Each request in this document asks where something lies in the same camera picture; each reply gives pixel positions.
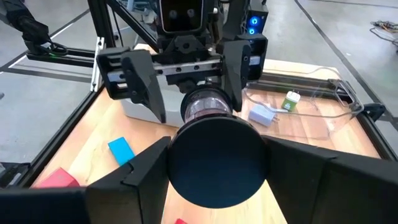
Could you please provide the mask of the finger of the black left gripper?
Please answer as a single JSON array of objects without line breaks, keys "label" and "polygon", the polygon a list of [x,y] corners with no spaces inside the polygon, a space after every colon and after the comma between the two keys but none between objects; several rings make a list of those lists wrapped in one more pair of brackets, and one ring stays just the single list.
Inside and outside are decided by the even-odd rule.
[{"label": "finger of the black left gripper", "polygon": [[121,57],[121,66],[131,101],[144,105],[161,123],[166,123],[164,101],[150,52],[125,52]]},{"label": "finger of the black left gripper", "polygon": [[251,46],[248,40],[234,40],[224,43],[223,75],[224,91],[231,101],[232,109],[242,110],[242,78],[249,71]]}]

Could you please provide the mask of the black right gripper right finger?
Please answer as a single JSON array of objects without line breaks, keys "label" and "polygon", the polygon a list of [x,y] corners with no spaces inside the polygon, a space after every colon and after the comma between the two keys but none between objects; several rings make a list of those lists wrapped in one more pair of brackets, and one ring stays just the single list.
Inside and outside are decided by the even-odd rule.
[{"label": "black right gripper right finger", "polygon": [[397,163],[263,137],[267,182],[288,223],[397,224]]}]

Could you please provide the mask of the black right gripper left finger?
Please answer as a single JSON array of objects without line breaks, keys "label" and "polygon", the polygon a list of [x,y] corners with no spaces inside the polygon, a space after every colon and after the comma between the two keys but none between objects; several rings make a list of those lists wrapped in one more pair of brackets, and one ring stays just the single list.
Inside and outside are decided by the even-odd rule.
[{"label": "black right gripper left finger", "polygon": [[86,187],[1,191],[1,223],[159,224],[169,186],[163,137]]}]

